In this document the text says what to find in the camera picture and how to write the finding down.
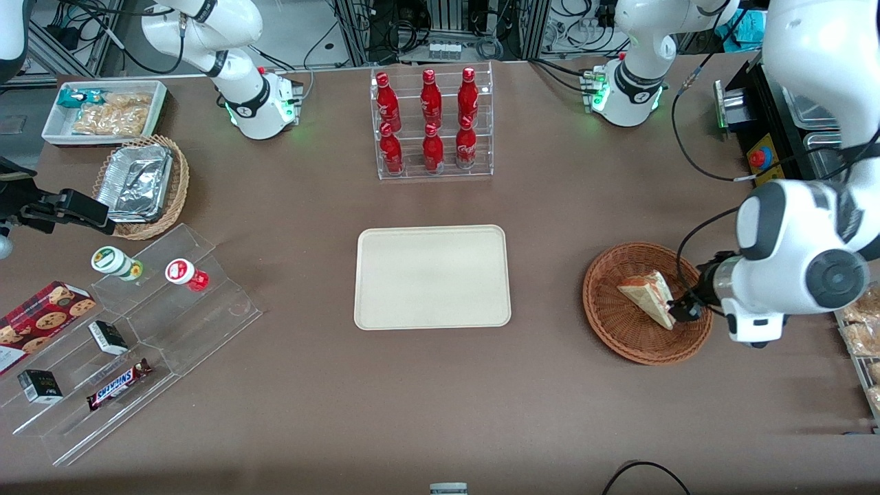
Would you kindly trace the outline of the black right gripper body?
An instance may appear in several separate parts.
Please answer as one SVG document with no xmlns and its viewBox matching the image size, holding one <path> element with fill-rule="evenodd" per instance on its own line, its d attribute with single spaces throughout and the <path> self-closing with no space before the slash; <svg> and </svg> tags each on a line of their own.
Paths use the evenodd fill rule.
<svg viewBox="0 0 880 495">
<path fill-rule="evenodd" d="M 4 228 L 20 213 L 20 210 L 32 203 L 32 179 L 1 182 L 1 223 Z"/>
</svg>

